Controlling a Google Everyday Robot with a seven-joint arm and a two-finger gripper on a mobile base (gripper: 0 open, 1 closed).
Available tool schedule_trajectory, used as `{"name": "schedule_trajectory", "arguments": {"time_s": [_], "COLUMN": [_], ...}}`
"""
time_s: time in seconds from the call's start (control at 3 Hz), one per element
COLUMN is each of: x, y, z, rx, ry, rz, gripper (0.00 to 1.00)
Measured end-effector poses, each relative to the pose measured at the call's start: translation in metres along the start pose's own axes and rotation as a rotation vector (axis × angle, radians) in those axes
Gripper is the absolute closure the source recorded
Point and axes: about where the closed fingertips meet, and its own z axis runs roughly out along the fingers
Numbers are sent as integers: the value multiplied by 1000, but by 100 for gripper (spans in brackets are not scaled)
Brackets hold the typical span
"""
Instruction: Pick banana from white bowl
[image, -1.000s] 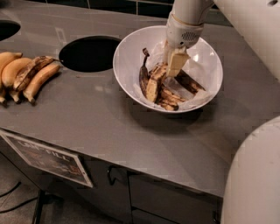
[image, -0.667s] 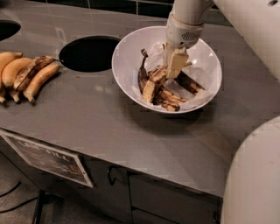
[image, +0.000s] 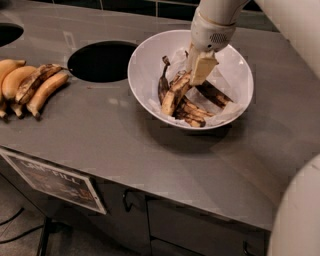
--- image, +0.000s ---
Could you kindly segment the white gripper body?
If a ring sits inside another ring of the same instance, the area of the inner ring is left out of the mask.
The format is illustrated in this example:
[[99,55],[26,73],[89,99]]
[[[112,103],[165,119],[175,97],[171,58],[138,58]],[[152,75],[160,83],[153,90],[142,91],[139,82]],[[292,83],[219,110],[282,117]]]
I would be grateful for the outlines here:
[[191,23],[191,43],[200,52],[219,52],[230,42],[235,32],[234,25],[219,25],[211,22],[197,8]]

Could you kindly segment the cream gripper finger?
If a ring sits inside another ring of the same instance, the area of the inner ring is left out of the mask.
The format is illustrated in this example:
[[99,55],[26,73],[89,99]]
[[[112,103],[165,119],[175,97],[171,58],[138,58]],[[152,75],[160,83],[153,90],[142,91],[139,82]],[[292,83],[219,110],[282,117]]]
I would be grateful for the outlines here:
[[191,65],[190,84],[201,85],[218,64],[214,51],[196,53]]
[[186,71],[189,72],[193,69],[193,63],[197,60],[199,55],[199,51],[193,44],[190,44],[189,51],[187,52],[187,64],[186,64]]

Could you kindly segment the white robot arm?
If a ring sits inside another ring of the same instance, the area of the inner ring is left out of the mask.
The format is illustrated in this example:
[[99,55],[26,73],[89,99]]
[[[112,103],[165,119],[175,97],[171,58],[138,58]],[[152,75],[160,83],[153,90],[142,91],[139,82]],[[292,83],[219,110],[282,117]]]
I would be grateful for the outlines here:
[[[192,50],[218,52],[230,42],[248,0],[200,0]],[[320,0],[255,0],[316,76],[320,76]],[[320,155],[291,180],[279,205],[267,256],[320,256]]]

